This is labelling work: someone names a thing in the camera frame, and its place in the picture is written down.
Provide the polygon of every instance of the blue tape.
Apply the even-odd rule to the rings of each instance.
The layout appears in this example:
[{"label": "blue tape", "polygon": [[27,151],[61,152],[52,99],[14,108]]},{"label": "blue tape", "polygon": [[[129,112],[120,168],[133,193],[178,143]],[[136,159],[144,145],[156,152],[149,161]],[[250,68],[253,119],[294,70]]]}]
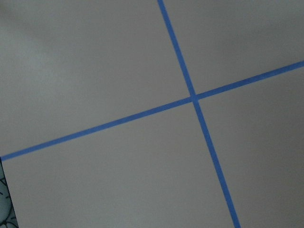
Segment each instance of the blue tape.
[{"label": "blue tape", "polygon": [[188,87],[188,90],[189,90],[189,93],[190,93],[190,96],[191,96],[191,99],[192,99],[192,103],[194,105],[196,114],[198,116],[199,123],[200,123],[201,129],[203,131],[203,134],[204,134],[204,137],[205,137],[205,140],[206,140],[206,143],[207,143],[207,146],[208,146],[211,158],[212,158],[212,162],[213,162],[213,165],[215,167],[215,170],[216,170],[216,173],[217,173],[217,176],[218,176],[218,180],[219,180],[220,185],[222,187],[222,191],[224,193],[224,197],[225,197],[225,200],[226,200],[226,203],[227,203],[227,206],[228,206],[228,209],[229,209],[234,227],[235,228],[240,228],[241,225],[239,223],[238,216],[237,216],[236,210],[234,208],[232,198],[231,198],[231,195],[229,193],[228,186],[226,184],[222,168],[221,168],[220,163],[219,163],[219,159],[218,159],[216,151],[214,149],[214,146],[213,146],[213,143],[212,143],[212,140],[211,140],[211,136],[210,136],[209,130],[207,128],[206,121],[204,119],[202,110],[200,108],[199,100],[196,96],[193,84],[191,82],[190,75],[189,75],[188,70],[187,70],[186,63],[185,63],[184,58],[183,58],[182,53],[181,53],[180,46],[179,46],[179,44],[177,42],[177,39],[176,39],[176,36],[174,34],[169,15],[167,13],[167,10],[165,8],[165,5],[164,5],[163,1],[158,0],[158,4],[159,4],[160,10],[161,10],[163,19],[165,21],[165,24],[167,26],[167,30],[168,30],[168,33],[170,35],[170,38],[171,38],[171,41],[172,41],[177,59],[179,61],[182,73],[184,75],[184,79],[185,79],[185,82],[187,84],[187,87]]},{"label": "blue tape", "polygon": [[15,157],[27,154],[27,153],[31,153],[31,152],[34,152],[34,151],[38,151],[38,150],[50,147],[50,146],[54,146],[54,145],[59,144],[59,143],[64,143],[64,142],[70,141],[72,139],[76,139],[76,138],[79,138],[79,137],[82,137],[82,136],[85,136],[85,135],[88,135],[88,134],[99,132],[99,131],[102,131],[102,130],[107,129],[107,128],[111,128],[111,127],[114,127],[114,126],[117,126],[117,125],[121,125],[121,124],[130,122],[130,121],[133,121],[133,120],[137,120],[137,119],[152,115],[152,114],[156,114],[156,113],[168,110],[168,109],[172,109],[172,108],[175,108],[175,107],[178,107],[178,106],[181,106],[181,105],[185,105],[185,104],[190,103],[190,102],[191,102],[190,97],[187,97],[187,98],[184,98],[184,99],[181,99],[181,100],[178,100],[178,101],[175,101],[175,102],[171,102],[171,103],[168,103],[168,104],[165,104],[165,105],[153,108],[153,109],[149,109],[147,111],[143,111],[141,113],[130,115],[130,116],[127,116],[127,117],[124,117],[124,118],[121,118],[121,119],[118,119],[118,120],[115,120],[115,121],[108,122],[106,124],[102,124],[102,125],[92,127],[92,128],[89,128],[89,129],[86,129],[86,130],[83,130],[83,131],[79,131],[79,132],[76,132],[76,133],[73,133],[73,134],[69,134],[69,135],[63,136],[61,138],[57,138],[57,139],[48,141],[48,142],[44,142],[42,144],[38,144],[38,145],[35,145],[35,146],[32,146],[32,147],[14,152],[14,153],[9,153],[9,154],[6,154],[6,155],[2,156],[1,159],[2,159],[2,161],[12,159],[12,158],[15,158]]},{"label": "blue tape", "polygon": [[276,69],[276,70],[272,70],[272,71],[269,71],[269,72],[266,72],[266,73],[263,73],[263,74],[260,74],[260,75],[256,75],[256,76],[244,79],[244,80],[240,80],[238,82],[234,82],[234,83],[231,83],[231,84],[228,84],[228,85],[221,86],[221,87],[216,88],[216,89],[206,91],[204,93],[198,94],[197,98],[198,99],[203,99],[203,98],[206,98],[206,97],[209,97],[209,96],[220,94],[220,93],[223,93],[225,91],[232,90],[232,89],[235,89],[235,88],[238,88],[238,87],[241,87],[241,86],[245,86],[245,85],[248,85],[248,84],[251,84],[251,83],[254,83],[254,82],[257,82],[257,81],[261,81],[261,80],[264,80],[264,79],[267,79],[267,78],[270,78],[270,77],[274,77],[274,76],[286,73],[288,71],[299,69],[301,67],[304,67],[304,61],[294,63],[294,64],[291,64],[291,65],[288,65],[288,66],[284,66],[284,67]]}]

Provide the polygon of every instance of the gray surface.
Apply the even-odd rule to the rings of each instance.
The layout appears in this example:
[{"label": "gray surface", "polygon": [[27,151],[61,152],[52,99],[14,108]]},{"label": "gray surface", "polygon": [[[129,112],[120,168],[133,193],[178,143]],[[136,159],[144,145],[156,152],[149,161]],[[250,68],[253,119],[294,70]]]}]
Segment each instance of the gray surface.
[{"label": "gray surface", "polygon": [[1,1],[0,27],[2,155],[189,96],[155,2]]},{"label": "gray surface", "polygon": [[243,227],[304,226],[304,70],[201,102]]},{"label": "gray surface", "polygon": [[20,227],[233,227],[191,104],[4,168]]},{"label": "gray surface", "polygon": [[197,93],[304,58],[304,1],[165,3]]}]

